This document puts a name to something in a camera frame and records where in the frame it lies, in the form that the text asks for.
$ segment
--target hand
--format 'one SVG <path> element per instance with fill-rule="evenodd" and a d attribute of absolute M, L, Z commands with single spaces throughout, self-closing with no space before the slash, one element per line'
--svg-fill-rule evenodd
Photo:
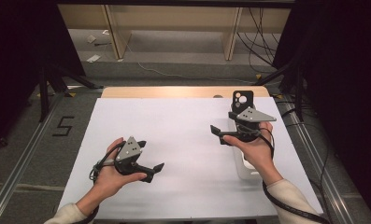
<path fill-rule="evenodd" d="M 119 138 L 115 140 L 107 149 L 109 152 L 112 148 L 114 148 L 117 144 L 121 143 L 123 138 Z M 114 159 L 117 153 L 117 149 L 115 149 L 108 157 L 108 159 Z M 79 210 L 85 215 L 86 217 L 92 213 L 94 208 L 98 206 L 103 200 L 108 197 L 115 195 L 121 187 L 124 185 L 135 182 L 137 180 L 141 180 L 147 177 L 146 174 L 143 173 L 134 173 L 131 175 L 121 175 L 114 166 L 104 166 L 100 174 L 98 175 L 97 179 L 94 182 L 93 187 L 80 199 L 76 205 Z"/>
<path fill-rule="evenodd" d="M 270 133 L 272 133 L 273 130 L 272 124 L 269 122 L 261 122 L 260 130 L 262 136 L 270 142 L 272 138 Z M 232 146 L 238 147 L 244 153 L 246 160 L 260 173 L 266 185 L 273 184 L 282 179 L 281 174 L 272 161 L 269 145 L 261 138 L 245 143 L 233 136 L 225 135 L 223 140 Z"/>

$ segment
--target sleeve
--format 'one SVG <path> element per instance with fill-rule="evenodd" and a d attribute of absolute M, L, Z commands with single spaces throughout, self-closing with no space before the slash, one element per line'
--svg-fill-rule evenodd
<path fill-rule="evenodd" d="M 86 216 L 83 215 L 78 207 L 74 203 L 68 203 L 60 208 L 53 218 L 47 220 L 45 224 L 69 224 L 74 222 L 79 222 L 85 219 Z"/>
<path fill-rule="evenodd" d="M 294 184 L 286 179 L 279 180 L 278 182 L 267 186 L 267 190 L 269 193 L 281 201 L 282 203 L 286 203 L 287 205 L 294 207 L 296 209 L 309 212 L 311 214 L 317 215 L 316 210 L 314 210 L 310 204 L 307 202 L 304 194 L 297 188 Z M 304 217 L 299 217 L 293 213 L 290 213 L 278 206 L 274 205 L 276 210 L 278 211 L 278 219 L 280 220 L 280 224 L 287 224 L 287 223 L 317 223 L 311 220 L 308 220 Z"/>

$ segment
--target table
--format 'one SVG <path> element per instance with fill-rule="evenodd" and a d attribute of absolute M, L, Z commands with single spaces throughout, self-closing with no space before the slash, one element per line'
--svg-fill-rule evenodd
<path fill-rule="evenodd" d="M 119 133 L 124 138 L 134 135 L 137 141 L 147 141 L 138 160 L 141 165 L 165 162 L 165 166 L 152 183 L 132 183 L 105 200 L 96 219 L 178 221 L 275 216 L 276 210 L 263 194 L 262 180 L 240 179 L 233 150 L 220 145 L 209 130 L 210 124 L 228 127 L 227 111 L 232 102 L 228 97 L 235 90 L 255 91 L 256 107 L 278 118 L 273 123 L 275 164 L 322 213 L 277 107 L 264 87 L 106 88 L 95 105 L 59 206 L 74 202 L 89 189 L 92 181 L 87 177 L 92 166 Z M 225 98 L 212 99 L 214 95 Z"/>

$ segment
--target person's left hand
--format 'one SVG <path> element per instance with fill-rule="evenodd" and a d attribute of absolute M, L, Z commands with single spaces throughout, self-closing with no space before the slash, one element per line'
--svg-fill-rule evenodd
<path fill-rule="evenodd" d="M 119 138 L 115 140 L 107 149 L 109 152 L 112 148 L 114 148 L 117 144 L 121 143 L 123 138 Z M 114 159 L 117 153 L 117 149 L 115 149 L 108 157 L 109 159 Z M 134 173 L 131 175 L 121 175 L 114 166 L 104 166 L 100 174 L 98 175 L 97 179 L 94 182 L 94 185 L 86 193 L 83 198 L 81 198 L 77 203 L 78 209 L 85 215 L 86 217 L 89 216 L 92 211 L 106 198 L 109 198 L 115 195 L 121 187 L 124 185 L 135 182 L 137 180 L 142 180 L 147 177 L 144 173 Z"/>

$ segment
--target white table surface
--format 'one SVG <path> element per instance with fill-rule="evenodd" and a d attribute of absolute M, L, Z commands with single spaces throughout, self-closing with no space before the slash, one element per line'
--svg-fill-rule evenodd
<path fill-rule="evenodd" d="M 261 180 L 242 180 L 231 147 L 220 145 L 210 125 L 228 131 L 232 99 L 98 99 L 60 207 L 75 203 L 92 186 L 89 172 L 118 137 L 147 141 L 138 159 L 164 169 L 152 182 L 135 182 L 100 205 L 96 219 L 123 221 L 203 220 L 275 216 Z M 256 108 L 274 116 L 275 165 L 309 203 L 322 213 L 293 143 L 269 97 L 255 97 Z"/>

